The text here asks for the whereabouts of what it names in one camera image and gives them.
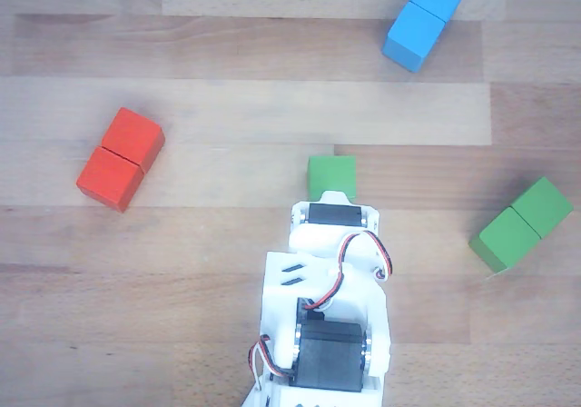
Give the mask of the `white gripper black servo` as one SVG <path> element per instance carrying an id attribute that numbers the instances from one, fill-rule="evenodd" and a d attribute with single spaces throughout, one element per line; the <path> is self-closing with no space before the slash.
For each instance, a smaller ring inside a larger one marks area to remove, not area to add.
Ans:
<path id="1" fill-rule="evenodd" d="M 343 238 L 365 230 L 379 234 L 379 212 L 351 204 L 341 191 L 324 191 L 319 202 L 299 202 L 290 212 L 289 252 L 330 258 Z"/>

